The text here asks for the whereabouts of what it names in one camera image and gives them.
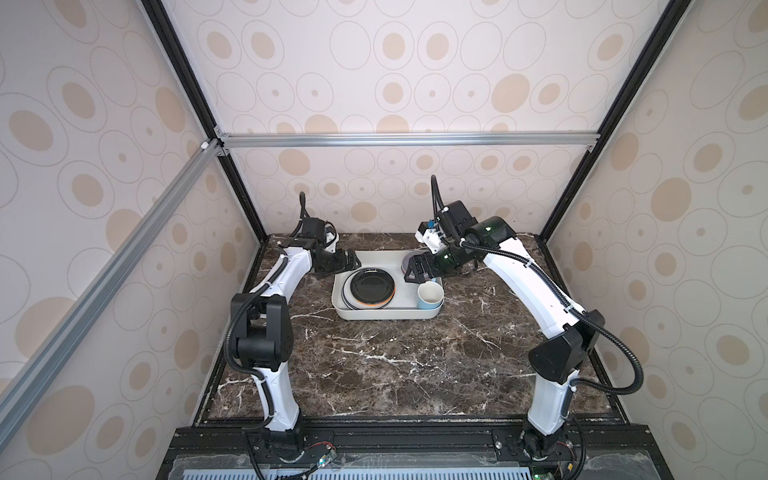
wallpaper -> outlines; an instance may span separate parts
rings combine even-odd
[[[0,455],[0,480],[154,480],[256,240],[214,160]]]
[[[131,0],[0,9],[2,391],[202,135]]]
[[[498,215],[538,233],[584,156],[584,145],[233,149],[268,233],[288,233],[307,211],[339,232],[416,232],[433,217],[429,177],[443,200],[479,220]]]
[[[767,127],[768,1],[699,2],[549,243],[680,480],[768,472]]]
[[[595,129],[664,0],[166,0],[223,131]]]

brown marble surface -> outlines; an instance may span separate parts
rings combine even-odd
[[[273,236],[270,246],[283,237]],[[544,259],[532,236],[528,252]],[[342,234],[339,247],[409,250],[410,233]],[[259,281],[277,259],[270,248]],[[445,304],[430,320],[346,321],[331,304],[333,276],[308,273],[290,301],[296,338],[288,362],[304,415],[510,415],[525,413],[533,393],[528,351],[544,336],[522,302],[490,269],[466,267],[443,279]],[[595,379],[592,366],[581,376]],[[575,412],[610,412],[605,395],[579,389]],[[228,368],[211,418],[263,415],[253,380]]]

aluminum extrusion bar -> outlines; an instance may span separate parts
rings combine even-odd
[[[436,145],[594,145],[596,131],[432,132],[403,134],[222,134],[225,148],[398,147]]]
[[[141,219],[122,247],[83,293],[48,341],[27,362],[0,402],[0,452],[31,413],[128,275],[139,263],[170,217],[220,151],[218,140],[208,140],[170,183]]]

